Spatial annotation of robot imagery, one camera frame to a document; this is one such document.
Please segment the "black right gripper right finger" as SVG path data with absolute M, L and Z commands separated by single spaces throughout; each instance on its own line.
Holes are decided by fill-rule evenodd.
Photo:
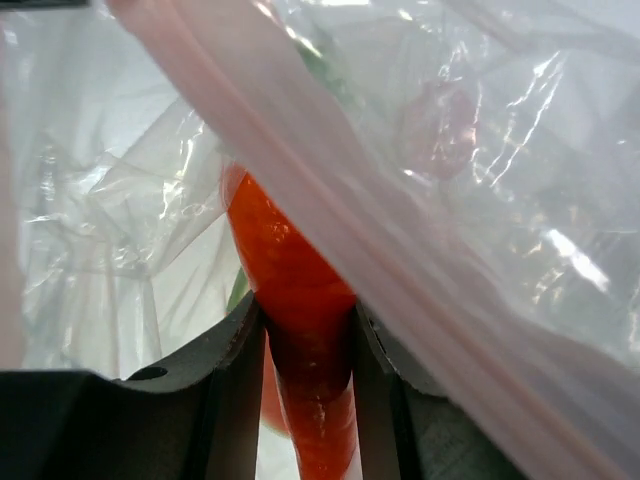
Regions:
M 353 331 L 364 479 L 525 477 L 363 304 Z

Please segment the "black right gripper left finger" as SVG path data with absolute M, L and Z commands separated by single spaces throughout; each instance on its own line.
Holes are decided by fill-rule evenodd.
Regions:
M 251 479 L 264 331 L 252 296 L 126 380 L 87 370 L 1 376 L 5 479 Z

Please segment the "orange fake carrot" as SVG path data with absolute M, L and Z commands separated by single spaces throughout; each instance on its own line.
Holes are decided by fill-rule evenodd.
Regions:
M 349 315 L 356 296 L 238 165 L 221 193 L 238 254 L 266 314 L 279 403 L 303 479 L 343 479 L 357 446 Z

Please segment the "clear zip top bag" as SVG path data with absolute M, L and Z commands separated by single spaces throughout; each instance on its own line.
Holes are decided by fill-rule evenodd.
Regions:
M 638 477 L 637 2 L 3 2 L 1 376 L 269 348 L 232 165 L 525 477 Z

